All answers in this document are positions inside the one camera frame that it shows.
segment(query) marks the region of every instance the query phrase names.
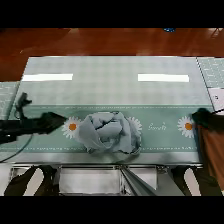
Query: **daisy print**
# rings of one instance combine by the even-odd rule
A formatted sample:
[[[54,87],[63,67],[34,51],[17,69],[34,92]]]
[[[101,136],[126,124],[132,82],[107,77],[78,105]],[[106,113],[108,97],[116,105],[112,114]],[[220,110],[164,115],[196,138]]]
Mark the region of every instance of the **daisy print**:
[[[135,117],[128,117],[127,119],[135,126],[137,132],[141,134],[140,131],[142,130],[142,125],[140,121]]]
[[[69,117],[67,121],[65,121],[62,131],[64,132],[63,135],[66,136],[66,138],[75,138],[77,133],[77,128],[80,125],[81,120],[75,117]]]
[[[190,117],[185,116],[179,119],[177,127],[185,137],[194,138],[193,120]]]

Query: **blue-gray towel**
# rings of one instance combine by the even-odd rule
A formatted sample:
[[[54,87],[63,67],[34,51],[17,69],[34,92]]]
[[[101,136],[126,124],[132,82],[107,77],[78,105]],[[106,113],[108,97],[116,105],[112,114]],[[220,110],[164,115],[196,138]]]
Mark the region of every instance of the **blue-gray towel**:
[[[87,152],[97,149],[139,153],[141,144],[136,127],[120,112],[99,112],[86,116],[77,128],[76,139],[87,148]]]

